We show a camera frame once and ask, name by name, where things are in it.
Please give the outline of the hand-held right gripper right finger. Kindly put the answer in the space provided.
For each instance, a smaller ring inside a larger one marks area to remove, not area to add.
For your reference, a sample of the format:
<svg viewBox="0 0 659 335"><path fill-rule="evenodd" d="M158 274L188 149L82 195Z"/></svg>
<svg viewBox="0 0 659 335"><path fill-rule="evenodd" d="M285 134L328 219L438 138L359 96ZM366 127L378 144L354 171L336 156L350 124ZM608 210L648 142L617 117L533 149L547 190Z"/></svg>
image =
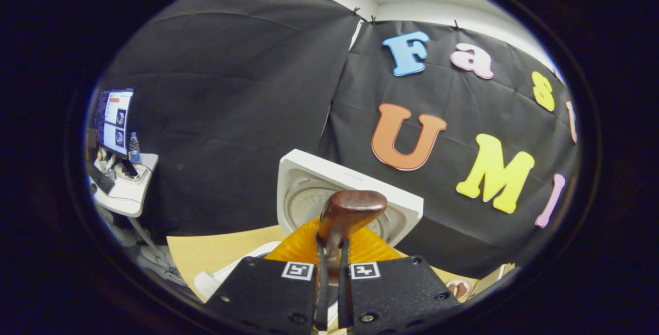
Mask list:
<svg viewBox="0 0 659 335"><path fill-rule="evenodd" d="M349 333L411 333L460 302L424 257L403 256L369 228L341 247L337 323Z"/></svg>

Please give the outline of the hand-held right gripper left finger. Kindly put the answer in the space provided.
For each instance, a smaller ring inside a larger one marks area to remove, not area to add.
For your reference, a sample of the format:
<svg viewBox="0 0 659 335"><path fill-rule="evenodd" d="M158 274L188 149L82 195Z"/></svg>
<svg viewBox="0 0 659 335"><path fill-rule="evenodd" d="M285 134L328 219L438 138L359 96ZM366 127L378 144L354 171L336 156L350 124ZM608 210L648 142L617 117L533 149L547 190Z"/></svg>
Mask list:
<svg viewBox="0 0 659 335"><path fill-rule="evenodd" d="M254 332L325 332L328 267L318 228L314 218L268 255L241 258L207 307Z"/></svg>

